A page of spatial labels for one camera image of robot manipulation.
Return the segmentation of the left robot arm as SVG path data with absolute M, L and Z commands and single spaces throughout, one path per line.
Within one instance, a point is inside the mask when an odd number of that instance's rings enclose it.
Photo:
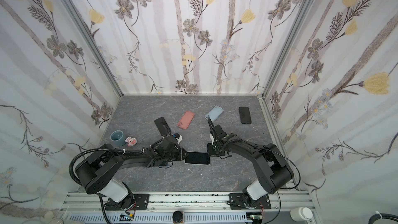
M 106 210 L 129 210 L 137 207 L 137 200 L 129 187 L 116 179 L 123 169 L 165 168 L 169 163 L 182 161 L 188 152 L 181 148 L 174 136 L 167 136 L 151 147 L 125 150 L 105 144 L 75 156 L 69 164 L 69 175 L 89 195 L 107 197 Z

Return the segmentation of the black phone far left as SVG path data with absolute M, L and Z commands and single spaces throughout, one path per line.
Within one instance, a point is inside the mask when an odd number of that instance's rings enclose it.
M 170 129 L 169 125 L 167 124 L 166 120 L 164 119 L 164 117 L 160 117 L 160 118 L 156 119 L 154 121 L 154 123 L 162 137 L 172 135 L 171 129 Z

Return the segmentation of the small pink white toy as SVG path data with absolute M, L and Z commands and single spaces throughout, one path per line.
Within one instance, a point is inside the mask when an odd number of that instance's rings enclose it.
M 129 136 L 126 138 L 125 142 L 128 146 L 135 146 L 137 144 L 137 139 Z

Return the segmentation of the black round knob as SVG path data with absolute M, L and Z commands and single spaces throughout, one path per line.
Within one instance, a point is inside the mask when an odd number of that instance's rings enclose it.
M 175 211 L 172 215 L 172 221 L 174 224 L 182 224 L 184 215 L 182 211 Z

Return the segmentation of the white cylinder object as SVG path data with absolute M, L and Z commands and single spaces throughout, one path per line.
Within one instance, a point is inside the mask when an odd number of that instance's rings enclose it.
M 307 207 L 297 207 L 290 211 L 290 216 L 295 222 L 306 222 L 313 218 L 313 212 Z

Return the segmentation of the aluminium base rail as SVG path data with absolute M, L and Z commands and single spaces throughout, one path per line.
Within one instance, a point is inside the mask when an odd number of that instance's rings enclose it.
M 236 192 L 139 192 L 150 194 L 145 211 L 106 211 L 95 195 L 70 192 L 57 217 L 66 224 L 173 224 L 172 215 L 182 211 L 183 224 L 293 224 L 290 211 L 307 207 L 313 218 L 305 224 L 321 222 L 311 196 L 306 191 L 280 191 L 269 195 L 271 209 L 231 209 L 229 194 Z

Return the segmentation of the light blue case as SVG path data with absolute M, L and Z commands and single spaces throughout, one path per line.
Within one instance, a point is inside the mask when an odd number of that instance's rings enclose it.
M 216 105 L 207 114 L 205 114 L 205 119 L 210 119 L 214 122 L 223 114 L 223 112 L 224 109 Z
M 185 164 L 210 165 L 210 156 L 205 152 L 188 152 L 184 160 Z

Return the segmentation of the black phone case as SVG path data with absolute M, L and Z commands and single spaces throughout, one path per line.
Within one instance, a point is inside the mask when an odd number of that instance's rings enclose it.
M 249 107 L 240 106 L 238 111 L 239 111 L 240 122 L 242 124 L 251 124 L 252 123 Z

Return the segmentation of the teal ceramic cup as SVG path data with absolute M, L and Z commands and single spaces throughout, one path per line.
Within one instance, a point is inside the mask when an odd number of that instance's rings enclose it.
M 121 130 L 116 130 L 110 135 L 110 140 L 114 147 L 121 147 L 125 144 L 126 135 Z

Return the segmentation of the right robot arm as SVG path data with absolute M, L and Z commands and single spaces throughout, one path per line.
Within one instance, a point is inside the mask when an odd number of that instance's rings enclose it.
M 294 172 L 274 144 L 258 145 L 246 141 L 236 134 L 227 134 L 220 125 L 209 123 L 211 142 L 207 152 L 211 157 L 229 158 L 235 153 L 249 160 L 257 179 L 247 186 L 239 200 L 230 200 L 232 207 L 255 208 L 260 199 L 274 194 L 294 178 Z

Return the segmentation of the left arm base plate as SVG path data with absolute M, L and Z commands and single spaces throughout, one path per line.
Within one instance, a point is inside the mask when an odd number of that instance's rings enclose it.
M 149 203 L 150 194 L 129 194 L 119 203 L 109 198 L 105 203 L 107 211 L 145 211 Z

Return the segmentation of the pink phone case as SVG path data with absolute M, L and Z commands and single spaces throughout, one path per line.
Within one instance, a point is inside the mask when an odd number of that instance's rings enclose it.
M 193 118 L 195 117 L 195 113 L 191 111 L 186 111 L 181 119 L 178 121 L 177 126 L 184 130 L 188 129 L 190 123 L 192 122 Z

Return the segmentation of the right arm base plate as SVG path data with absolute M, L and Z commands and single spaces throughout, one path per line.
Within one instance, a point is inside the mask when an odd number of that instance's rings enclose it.
M 231 193 L 227 204 L 231 209 L 271 209 L 271 201 L 268 195 L 261 197 L 258 200 L 253 200 L 248 194 L 245 193 Z

